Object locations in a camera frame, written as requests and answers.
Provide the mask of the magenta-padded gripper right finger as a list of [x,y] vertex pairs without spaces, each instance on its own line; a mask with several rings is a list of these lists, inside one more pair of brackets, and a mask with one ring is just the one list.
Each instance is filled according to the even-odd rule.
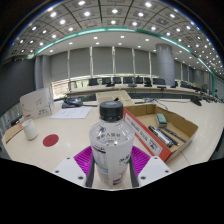
[[171,173],[169,167],[158,156],[149,156],[137,147],[132,148],[130,177],[133,187],[143,187]]

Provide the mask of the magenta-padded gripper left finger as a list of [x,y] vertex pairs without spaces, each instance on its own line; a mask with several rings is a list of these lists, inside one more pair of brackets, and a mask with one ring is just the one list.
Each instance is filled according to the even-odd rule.
[[94,158],[91,147],[74,157],[66,157],[53,173],[81,187],[91,187],[94,180]]

